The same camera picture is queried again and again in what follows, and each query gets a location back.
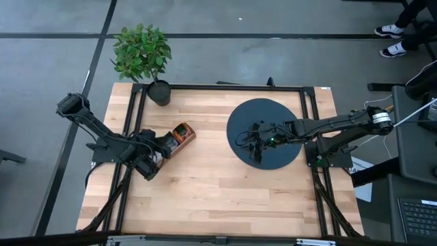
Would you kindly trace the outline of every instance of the person's foot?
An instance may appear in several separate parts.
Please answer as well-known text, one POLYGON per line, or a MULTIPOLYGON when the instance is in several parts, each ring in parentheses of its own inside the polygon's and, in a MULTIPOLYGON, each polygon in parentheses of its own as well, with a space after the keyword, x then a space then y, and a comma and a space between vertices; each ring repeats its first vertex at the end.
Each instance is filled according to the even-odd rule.
POLYGON ((381 56, 385 58, 394 58, 405 55, 406 53, 407 51, 402 47, 402 42, 392 45, 387 49, 380 50, 381 56))
POLYGON ((404 28, 396 27, 396 25, 387 25, 383 27, 378 27, 373 31, 376 35, 381 37, 387 37, 398 39, 404 34, 404 28))

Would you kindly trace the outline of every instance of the round black platform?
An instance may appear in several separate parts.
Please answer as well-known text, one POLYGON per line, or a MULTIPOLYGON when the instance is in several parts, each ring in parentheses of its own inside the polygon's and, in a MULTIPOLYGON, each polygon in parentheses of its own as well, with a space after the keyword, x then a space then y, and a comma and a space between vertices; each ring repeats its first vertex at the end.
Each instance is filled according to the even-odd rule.
MULTIPOLYGON (((297 120, 296 116, 285 106, 265 98, 248 100, 239 105, 227 122, 227 140, 234 153, 245 163, 259 169, 278 169, 290 164, 299 154, 301 144, 287 144, 262 151, 261 163, 250 158, 247 148, 236 145, 236 138, 240 133, 250 130, 253 123, 264 121, 267 124, 283 124, 284 121, 297 120)), ((246 137, 243 134, 239 143, 246 137)))

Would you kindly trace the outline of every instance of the keyboard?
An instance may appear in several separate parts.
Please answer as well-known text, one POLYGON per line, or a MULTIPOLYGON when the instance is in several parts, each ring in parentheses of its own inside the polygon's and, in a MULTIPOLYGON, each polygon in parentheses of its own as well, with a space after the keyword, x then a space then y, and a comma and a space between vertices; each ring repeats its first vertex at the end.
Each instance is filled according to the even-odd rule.
POLYGON ((437 245, 437 201, 398 199, 407 243, 437 245))

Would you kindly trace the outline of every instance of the black pants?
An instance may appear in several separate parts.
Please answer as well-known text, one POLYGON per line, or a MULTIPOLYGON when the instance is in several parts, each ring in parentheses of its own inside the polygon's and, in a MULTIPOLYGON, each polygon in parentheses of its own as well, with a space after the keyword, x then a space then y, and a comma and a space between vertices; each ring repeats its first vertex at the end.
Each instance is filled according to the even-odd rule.
MULTIPOLYGON (((426 0, 414 0, 411 4, 401 13, 399 19, 395 25, 399 28, 407 27, 411 21, 416 18, 417 14, 426 8, 426 0)), ((430 38, 437 36, 437 24, 432 23, 425 29, 415 35, 408 37, 402 41, 402 47, 406 51, 412 51, 418 49, 420 44, 426 43, 430 38)))

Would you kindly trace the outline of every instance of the wooden tabletop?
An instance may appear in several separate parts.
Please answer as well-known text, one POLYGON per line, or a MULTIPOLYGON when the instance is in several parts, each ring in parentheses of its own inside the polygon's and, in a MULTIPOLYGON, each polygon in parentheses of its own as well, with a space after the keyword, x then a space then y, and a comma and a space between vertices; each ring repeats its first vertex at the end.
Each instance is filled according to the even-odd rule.
MULTIPOLYGON (((130 97, 130 83, 115 83, 104 123, 121 133, 130 97)), ((316 87, 320 118, 336 115, 328 87, 316 87)), ((133 115, 139 104, 137 96, 133 115)), ((320 236, 317 206, 304 148, 289 165, 276 170, 255 169, 229 147, 226 124, 231 112, 253 98, 269 98, 302 118, 298 92, 172 90, 171 102, 159 107, 146 99, 142 128, 164 135, 187 122, 197 137, 171 159, 151 181, 133 172, 123 233, 228 236, 320 236)), ((135 123, 132 118, 131 129, 135 123)), ((107 201, 114 163, 90 177, 77 228, 84 228, 107 201)), ((363 233, 354 187, 342 169, 330 169, 335 201, 363 233)), ((118 204, 111 219, 115 227, 118 204)), ((330 213, 325 205, 328 231, 330 213)))

